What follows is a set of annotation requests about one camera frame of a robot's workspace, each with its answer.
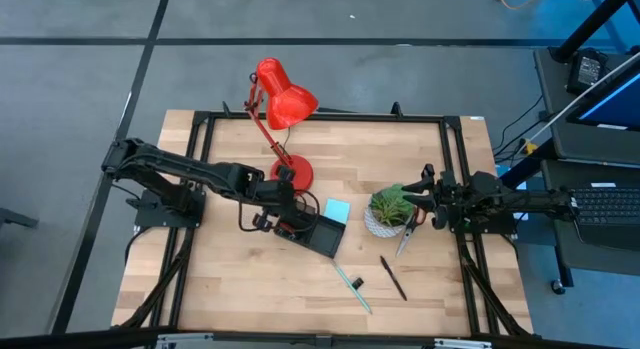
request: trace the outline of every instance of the marker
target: marker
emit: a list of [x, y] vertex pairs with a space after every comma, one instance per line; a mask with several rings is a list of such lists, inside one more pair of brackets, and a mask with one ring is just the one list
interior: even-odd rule
[[391, 277], [391, 280], [393, 280], [393, 284], [395, 284], [396, 288], [400, 292], [400, 296], [402, 296], [402, 299], [404, 299], [404, 301], [407, 301], [407, 296], [404, 295], [404, 291], [400, 287], [400, 283], [398, 283], [396, 276], [393, 275], [391, 268], [389, 268], [389, 264], [387, 264], [387, 261], [384, 260], [384, 257], [382, 255], [380, 255], [380, 261], [382, 262], [382, 266], [387, 270], [387, 273], [389, 273], [389, 276]]
[[336, 262], [334, 260], [331, 260], [331, 264], [333, 264], [333, 267], [336, 268], [336, 271], [338, 272], [338, 274], [340, 274], [340, 276], [342, 277], [342, 280], [344, 280], [345, 284], [347, 284], [347, 286], [349, 287], [349, 289], [351, 289], [353, 294], [356, 295], [356, 298], [358, 298], [358, 300], [360, 300], [360, 304], [362, 304], [362, 306], [365, 309], [367, 309], [369, 314], [373, 314], [371, 312], [371, 308], [369, 307], [369, 304], [367, 304], [367, 302], [364, 301], [364, 298], [362, 297], [362, 295], [360, 295], [360, 293], [358, 293], [358, 291], [353, 287], [353, 285], [351, 285], [351, 281], [349, 281], [349, 278], [347, 278], [347, 276], [344, 274], [342, 269], [340, 269], [338, 264], [336, 264]]

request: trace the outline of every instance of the red desk lamp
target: red desk lamp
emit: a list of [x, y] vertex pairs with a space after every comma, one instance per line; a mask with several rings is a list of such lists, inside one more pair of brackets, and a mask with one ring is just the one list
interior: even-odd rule
[[250, 78], [249, 101], [245, 102], [244, 106], [251, 119], [271, 144], [271, 150], [278, 157], [278, 160], [271, 166], [271, 179], [279, 177], [279, 167], [283, 165], [293, 172], [294, 189], [308, 190], [313, 182], [311, 164], [299, 155], [289, 155], [280, 143], [274, 141], [262, 125], [259, 113], [263, 91], [266, 91], [269, 95], [267, 102], [269, 128], [286, 129], [311, 115], [318, 108], [318, 99], [308, 90], [291, 84], [282, 64], [275, 58], [263, 59], [258, 63], [256, 72], [251, 74]]

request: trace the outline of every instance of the wooden tabletop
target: wooden tabletop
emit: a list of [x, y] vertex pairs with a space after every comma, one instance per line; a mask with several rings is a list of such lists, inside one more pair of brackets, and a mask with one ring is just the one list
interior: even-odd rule
[[[193, 111], [168, 111], [158, 146], [184, 154], [192, 117]], [[495, 173], [484, 120], [463, 117], [462, 124], [471, 172]], [[281, 143], [287, 135], [286, 130], [271, 133]], [[460, 179], [452, 132], [449, 138]], [[327, 198], [351, 203], [335, 260], [347, 276], [364, 280], [359, 292], [373, 314], [365, 311], [328, 258], [273, 233], [240, 231], [238, 204], [209, 193], [205, 217], [195, 235], [179, 327], [203, 331], [469, 335], [454, 236], [447, 230], [434, 230], [427, 220], [396, 258], [400, 236], [377, 238], [364, 226], [363, 210], [372, 193], [393, 183], [419, 180], [425, 163], [432, 163], [436, 173], [444, 169], [438, 126], [305, 121], [292, 127], [286, 148], [313, 165], [311, 191], [322, 208]], [[274, 160], [254, 123], [216, 121], [210, 162], [238, 162], [268, 172]], [[257, 211], [244, 206], [245, 226]], [[154, 228], [132, 246], [113, 324], [126, 320], [155, 285], [166, 237], [167, 229]], [[493, 289], [520, 325], [530, 331], [513, 249], [500, 236], [484, 235], [483, 239]], [[389, 262], [408, 301], [400, 298], [380, 264], [380, 255]], [[477, 288], [475, 291], [481, 327], [486, 331], [482, 296]], [[168, 320], [172, 292], [170, 287], [163, 323]]]

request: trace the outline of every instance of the white pot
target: white pot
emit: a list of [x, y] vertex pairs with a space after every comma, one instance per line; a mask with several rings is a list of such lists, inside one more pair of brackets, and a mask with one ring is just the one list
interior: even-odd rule
[[379, 238], [394, 237], [406, 227], [406, 225], [390, 227], [378, 222], [378, 220], [376, 220], [376, 217], [373, 216], [373, 212], [371, 211], [371, 208], [369, 206], [367, 206], [367, 208], [364, 210], [364, 225], [367, 227], [367, 229], [369, 229], [371, 234]]

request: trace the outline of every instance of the black pen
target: black pen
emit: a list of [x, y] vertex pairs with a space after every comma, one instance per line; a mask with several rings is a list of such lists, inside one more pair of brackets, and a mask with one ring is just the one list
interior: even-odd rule
[[389, 264], [387, 264], [387, 261], [384, 260], [384, 257], [382, 255], [380, 255], [380, 262], [382, 263], [382, 266], [387, 270], [387, 273], [389, 273], [389, 276], [391, 277], [391, 280], [393, 280], [393, 284], [395, 284], [396, 288], [400, 292], [400, 296], [402, 296], [402, 299], [404, 299], [404, 301], [407, 301], [407, 296], [404, 295], [404, 291], [400, 287], [400, 283], [398, 283], [396, 276], [393, 275], [391, 268], [389, 268]]

